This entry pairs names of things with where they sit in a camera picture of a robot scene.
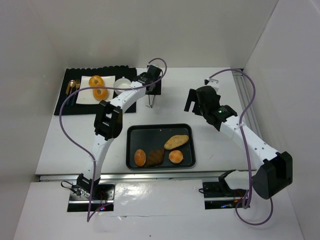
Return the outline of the metal tongs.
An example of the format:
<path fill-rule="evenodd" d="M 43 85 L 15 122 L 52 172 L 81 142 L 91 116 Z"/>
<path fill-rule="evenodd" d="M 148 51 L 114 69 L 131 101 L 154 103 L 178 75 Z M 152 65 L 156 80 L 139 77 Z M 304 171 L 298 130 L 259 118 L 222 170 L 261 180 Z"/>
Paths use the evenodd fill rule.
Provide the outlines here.
<path fill-rule="evenodd" d="M 155 105 L 156 95 L 148 95 L 147 107 L 152 109 Z"/>

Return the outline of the orange donut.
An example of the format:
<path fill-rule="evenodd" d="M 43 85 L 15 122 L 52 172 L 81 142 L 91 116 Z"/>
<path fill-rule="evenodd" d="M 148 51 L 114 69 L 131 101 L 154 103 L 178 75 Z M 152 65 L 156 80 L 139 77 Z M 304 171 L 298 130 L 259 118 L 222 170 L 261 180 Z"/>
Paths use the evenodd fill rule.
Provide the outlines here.
<path fill-rule="evenodd" d="M 95 100 L 104 101 L 108 98 L 109 92 L 103 85 L 95 86 L 92 90 L 92 94 Z"/>
<path fill-rule="evenodd" d="M 99 75 L 92 76 L 89 79 L 88 84 L 90 87 L 99 87 L 99 86 L 104 87 L 105 86 L 104 80 Z"/>

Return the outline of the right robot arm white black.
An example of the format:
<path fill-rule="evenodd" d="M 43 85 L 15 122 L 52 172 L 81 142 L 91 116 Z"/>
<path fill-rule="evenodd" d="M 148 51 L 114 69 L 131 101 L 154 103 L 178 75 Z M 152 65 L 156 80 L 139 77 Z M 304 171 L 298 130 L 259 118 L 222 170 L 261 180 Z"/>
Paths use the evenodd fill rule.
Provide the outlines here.
<path fill-rule="evenodd" d="M 218 89 L 218 81 L 214 79 L 205 80 L 205 85 L 198 89 L 190 89 L 184 111 L 191 110 L 204 117 L 249 155 L 257 171 L 251 178 L 252 187 L 261 198 L 270 199 L 292 184 L 293 158 L 288 152 L 280 153 L 269 146 L 245 125 L 234 109 L 221 105 Z"/>

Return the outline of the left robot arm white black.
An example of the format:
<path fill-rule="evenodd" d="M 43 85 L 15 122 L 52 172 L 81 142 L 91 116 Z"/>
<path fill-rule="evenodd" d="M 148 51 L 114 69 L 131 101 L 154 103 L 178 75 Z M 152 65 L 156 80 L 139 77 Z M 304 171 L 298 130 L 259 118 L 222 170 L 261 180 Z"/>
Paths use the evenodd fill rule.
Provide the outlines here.
<path fill-rule="evenodd" d="M 89 154 L 90 162 L 77 177 L 76 185 L 94 198 L 98 192 L 103 162 L 111 143 L 123 129 L 123 114 L 140 98 L 149 94 L 160 82 L 165 70 L 149 65 L 146 72 L 136 76 L 127 90 L 110 101 L 102 100 L 94 120 L 94 142 Z"/>

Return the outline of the oblong tan bread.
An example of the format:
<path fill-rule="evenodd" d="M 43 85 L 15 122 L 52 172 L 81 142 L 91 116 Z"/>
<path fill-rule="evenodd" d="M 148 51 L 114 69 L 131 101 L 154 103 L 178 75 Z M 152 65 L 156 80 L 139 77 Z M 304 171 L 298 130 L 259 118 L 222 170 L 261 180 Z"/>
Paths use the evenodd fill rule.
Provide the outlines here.
<path fill-rule="evenodd" d="M 164 148 L 166 150 L 176 149 L 189 141 L 188 135 L 174 135 L 165 144 Z"/>

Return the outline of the round golden bun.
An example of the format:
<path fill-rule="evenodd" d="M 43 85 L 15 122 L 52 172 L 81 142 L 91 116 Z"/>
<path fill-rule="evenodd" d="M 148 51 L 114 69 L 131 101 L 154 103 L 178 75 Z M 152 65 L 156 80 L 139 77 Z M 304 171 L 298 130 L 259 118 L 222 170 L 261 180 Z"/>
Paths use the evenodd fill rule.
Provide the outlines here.
<path fill-rule="evenodd" d="M 184 156 L 183 156 L 183 153 L 181 151 L 173 150 L 173 151 L 171 151 L 169 153 L 168 158 L 173 164 L 179 164 L 184 159 Z"/>

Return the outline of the brown chocolate croissant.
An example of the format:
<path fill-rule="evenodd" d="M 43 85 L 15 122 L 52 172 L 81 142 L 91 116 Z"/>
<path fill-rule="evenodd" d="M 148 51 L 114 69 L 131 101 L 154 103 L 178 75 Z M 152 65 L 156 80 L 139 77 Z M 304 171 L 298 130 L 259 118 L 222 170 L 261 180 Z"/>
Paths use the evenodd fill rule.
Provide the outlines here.
<path fill-rule="evenodd" d="M 164 155 L 165 155 L 164 148 L 151 151 L 146 158 L 145 167 L 153 167 L 153 166 L 161 165 L 164 160 Z"/>

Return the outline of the white square plate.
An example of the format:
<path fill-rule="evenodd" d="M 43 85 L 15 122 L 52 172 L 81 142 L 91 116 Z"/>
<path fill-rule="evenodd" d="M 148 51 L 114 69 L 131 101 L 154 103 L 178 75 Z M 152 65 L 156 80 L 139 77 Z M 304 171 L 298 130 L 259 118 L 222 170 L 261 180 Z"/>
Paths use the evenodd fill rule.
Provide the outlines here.
<path fill-rule="evenodd" d="M 116 77 L 114 75 L 111 76 L 101 76 L 103 81 L 104 81 L 104 86 L 105 87 L 113 87 Z M 81 77 L 81 81 L 80 81 L 80 89 L 84 89 L 89 86 L 89 79 L 91 78 L 91 76 L 82 76 Z M 108 97 L 105 101 L 109 101 L 113 98 L 113 94 L 114 94 L 114 90 L 108 88 Z M 76 104 L 79 105 L 96 105 L 98 104 L 100 101 L 95 100 L 95 98 L 93 97 L 93 88 L 88 89 L 88 90 L 83 90 L 80 91 L 77 94 L 77 99 L 76 99 Z"/>

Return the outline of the gold fork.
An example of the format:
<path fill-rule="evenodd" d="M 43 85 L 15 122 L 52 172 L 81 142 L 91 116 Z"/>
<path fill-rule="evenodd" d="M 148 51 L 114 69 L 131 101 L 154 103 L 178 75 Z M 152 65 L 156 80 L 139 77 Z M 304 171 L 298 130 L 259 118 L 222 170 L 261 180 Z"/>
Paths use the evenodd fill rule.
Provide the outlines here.
<path fill-rule="evenodd" d="M 75 81 L 75 90 L 77 91 L 79 88 L 80 88 L 80 85 L 81 85 L 81 81 L 79 80 L 79 79 L 77 79 L 76 81 Z M 73 95 L 73 97 L 72 97 L 72 99 L 71 99 L 71 106 L 73 106 L 74 105 L 74 102 L 75 102 L 75 98 L 76 98 L 76 93 Z"/>

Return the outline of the sesame bun orange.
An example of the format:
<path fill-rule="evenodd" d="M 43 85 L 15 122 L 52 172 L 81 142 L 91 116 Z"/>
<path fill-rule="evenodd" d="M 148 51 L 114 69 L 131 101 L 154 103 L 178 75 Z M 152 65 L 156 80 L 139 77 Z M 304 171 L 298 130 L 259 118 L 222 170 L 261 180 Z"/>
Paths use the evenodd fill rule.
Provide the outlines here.
<path fill-rule="evenodd" d="M 146 163 L 146 153 L 142 149 L 137 149 L 134 153 L 134 162 L 138 167 L 143 167 Z"/>

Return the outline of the gold spoon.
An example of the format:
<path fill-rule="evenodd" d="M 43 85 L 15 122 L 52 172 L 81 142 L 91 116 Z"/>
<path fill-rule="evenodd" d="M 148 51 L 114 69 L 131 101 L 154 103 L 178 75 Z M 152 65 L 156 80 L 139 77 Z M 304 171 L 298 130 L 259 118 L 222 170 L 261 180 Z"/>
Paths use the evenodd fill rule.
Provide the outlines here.
<path fill-rule="evenodd" d="M 68 98 L 71 93 L 73 92 L 73 88 L 76 86 L 76 81 L 74 79 L 70 80 L 68 82 L 67 88 L 66 88 L 66 98 Z"/>

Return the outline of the gold knife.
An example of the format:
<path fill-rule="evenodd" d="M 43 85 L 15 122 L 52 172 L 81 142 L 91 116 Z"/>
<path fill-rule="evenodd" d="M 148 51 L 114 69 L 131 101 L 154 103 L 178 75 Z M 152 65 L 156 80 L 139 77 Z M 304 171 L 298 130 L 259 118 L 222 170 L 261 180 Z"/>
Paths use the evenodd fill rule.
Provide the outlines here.
<path fill-rule="evenodd" d="M 70 92 L 70 88 L 72 87 L 72 85 L 73 85 L 73 80 L 70 80 L 69 81 L 69 83 L 68 83 L 68 85 L 67 85 L 67 88 L 66 88 L 66 98 L 68 97 L 68 95 L 69 95 L 69 92 Z"/>

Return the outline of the aluminium rail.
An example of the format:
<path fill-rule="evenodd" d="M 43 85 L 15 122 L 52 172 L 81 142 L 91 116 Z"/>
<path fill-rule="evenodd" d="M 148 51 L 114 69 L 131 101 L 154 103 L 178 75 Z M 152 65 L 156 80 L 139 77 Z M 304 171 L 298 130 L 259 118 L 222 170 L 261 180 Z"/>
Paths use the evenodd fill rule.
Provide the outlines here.
<path fill-rule="evenodd" d="M 183 172 L 133 172 L 133 173 L 115 173 L 102 174 L 102 181 L 151 181 L 151 180 L 185 180 L 185 179 L 215 179 L 227 171 L 183 171 Z M 58 174 L 58 175 L 40 175 L 40 182 L 75 182 L 77 174 Z"/>
<path fill-rule="evenodd" d="M 239 69 L 238 71 L 232 71 L 234 83 L 236 86 L 236 90 L 240 99 L 240 104 L 243 110 L 250 103 L 253 96 L 253 87 L 249 79 L 243 75 L 243 71 Z M 256 112 L 253 108 L 253 104 L 249 107 L 249 109 L 245 112 L 243 117 L 243 122 L 261 139 L 262 133 L 258 123 L 258 119 L 256 117 Z"/>

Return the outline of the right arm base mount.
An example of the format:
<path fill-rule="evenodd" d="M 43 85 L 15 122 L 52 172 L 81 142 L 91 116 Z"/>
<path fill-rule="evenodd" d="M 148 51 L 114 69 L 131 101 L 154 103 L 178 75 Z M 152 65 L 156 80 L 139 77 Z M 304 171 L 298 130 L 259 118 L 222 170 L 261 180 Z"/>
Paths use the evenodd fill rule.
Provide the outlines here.
<path fill-rule="evenodd" d="M 215 181 L 202 183 L 202 188 L 198 190 L 204 197 L 204 207 L 206 210 L 213 209 L 234 209 L 245 196 L 246 189 L 230 188 L 226 182 L 226 177 L 235 170 L 229 170 L 218 177 Z"/>

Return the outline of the aluminium rail front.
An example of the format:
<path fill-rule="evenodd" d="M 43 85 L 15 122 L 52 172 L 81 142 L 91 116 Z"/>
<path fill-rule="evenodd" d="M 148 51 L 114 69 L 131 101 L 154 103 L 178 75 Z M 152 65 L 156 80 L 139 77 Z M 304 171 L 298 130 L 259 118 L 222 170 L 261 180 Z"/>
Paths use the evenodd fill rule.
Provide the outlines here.
<path fill-rule="evenodd" d="M 183 172 L 133 172 L 133 173 L 115 173 L 102 174 L 102 181 L 151 181 L 151 180 L 185 180 L 185 179 L 215 179 L 227 171 L 183 171 Z M 58 175 L 40 175 L 40 182 L 75 182 L 77 174 L 58 174 Z"/>

